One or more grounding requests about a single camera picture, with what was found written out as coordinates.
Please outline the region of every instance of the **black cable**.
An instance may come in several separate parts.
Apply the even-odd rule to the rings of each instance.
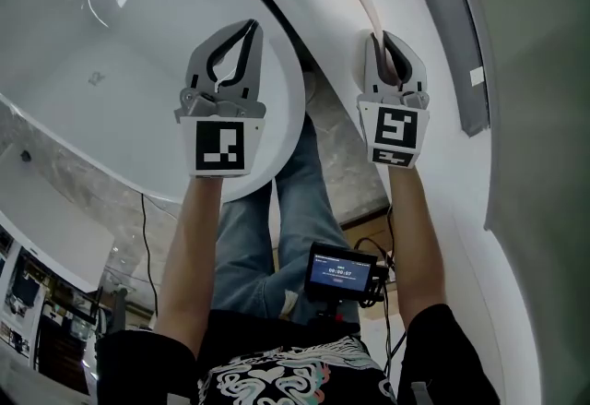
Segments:
[[[402,335],[402,337],[399,339],[399,341],[397,342],[397,344],[395,345],[395,347],[391,351],[392,359],[394,358],[394,356],[397,353],[397,351],[399,350],[399,348],[401,348],[402,343],[404,342],[404,339],[406,339],[406,336],[407,336],[407,333],[404,331],[404,334]]]
[[[383,311],[385,313],[385,326],[387,327],[387,338],[385,339],[385,352],[387,354],[387,362],[385,364],[385,368],[383,369],[383,372],[385,374],[385,377],[387,377],[387,379],[389,379],[389,374],[391,373],[391,359],[392,359],[392,355],[391,355],[391,325],[389,323],[389,294],[387,291],[387,288],[385,286],[383,286],[383,296],[384,296],[384,301],[383,301]]]
[[[142,233],[144,235],[144,244],[146,245],[147,251],[147,278],[149,279],[149,285],[151,285],[151,290],[154,291],[154,304],[156,316],[158,316],[158,293],[156,292],[154,280],[151,278],[151,252],[149,251],[148,238],[146,237],[146,224],[148,223],[148,217],[146,216],[146,203],[144,199],[144,194],[141,194],[141,211],[144,214],[144,224],[142,228]]]
[[[375,246],[375,247],[376,247],[376,248],[377,248],[377,249],[378,249],[378,250],[381,252],[381,254],[383,255],[383,259],[384,259],[384,261],[385,261],[385,265],[386,265],[387,267],[389,267],[389,268],[393,268],[393,269],[394,269],[394,271],[395,271],[395,262],[394,262],[394,259],[393,259],[391,256],[389,256],[389,255],[387,254],[387,252],[386,252],[386,251],[385,251],[385,250],[384,250],[382,247],[380,247],[380,246],[379,246],[379,245],[378,245],[378,244],[377,244],[377,243],[376,243],[376,242],[375,242],[373,239],[371,239],[371,238],[367,238],[367,237],[360,238],[360,239],[359,239],[359,240],[356,242],[356,244],[354,245],[353,249],[354,249],[355,251],[358,251],[358,250],[359,250],[359,246],[360,246],[360,245],[361,245],[361,244],[362,244],[364,241],[369,241],[370,243],[372,243],[372,244],[373,244],[373,245],[374,245],[374,246]]]
[[[361,300],[359,301],[359,305],[361,308],[371,308],[372,306],[377,304],[376,298],[379,295],[379,290],[381,290],[380,284],[372,284],[371,290],[369,291],[369,297],[373,300]]]

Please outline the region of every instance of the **floor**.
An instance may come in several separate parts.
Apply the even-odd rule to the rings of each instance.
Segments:
[[[388,204],[373,164],[365,158],[364,143],[340,101],[321,76],[306,76],[308,113],[317,135],[320,158],[336,219],[345,222]],[[27,149],[39,171],[72,203],[103,224],[115,237],[104,274],[105,289],[123,286],[128,300],[153,309],[147,281],[147,255],[142,238],[140,195],[91,166],[45,136],[0,104],[0,152],[11,142]],[[147,242],[152,277],[159,284],[180,207],[146,199]],[[270,231],[276,241],[279,215],[271,207]]]

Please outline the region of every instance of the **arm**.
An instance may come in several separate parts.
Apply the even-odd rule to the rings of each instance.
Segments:
[[[429,306],[444,304],[443,257],[418,171],[389,168],[399,313],[407,328]]]
[[[160,288],[156,333],[195,355],[207,330],[223,179],[192,179],[178,219]]]

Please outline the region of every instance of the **white sticker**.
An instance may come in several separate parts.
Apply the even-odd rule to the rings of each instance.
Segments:
[[[483,67],[473,69],[469,74],[471,75],[471,87],[479,85],[486,79],[483,75]]]
[[[183,116],[189,174],[236,177],[250,173],[264,127],[264,118]]]

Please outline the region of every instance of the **person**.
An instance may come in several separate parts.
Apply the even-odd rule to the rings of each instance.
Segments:
[[[390,168],[389,175],[407,330],[398,403],[499,403],[445,304],[443,260],[419,174]],[[348,249],[309,116],[276,177],[279,271],[268,232],[272,185],[219,211],[222,184],[201,178],[188,187],[154,332],[99,341],[99,403],[167,403],[169,396],[205,404],[395,403],[388,377],[361,342],[357,303],[342,303],[343,321],[332,328],[309,325],[325,309],[303,290],[312,243]]]

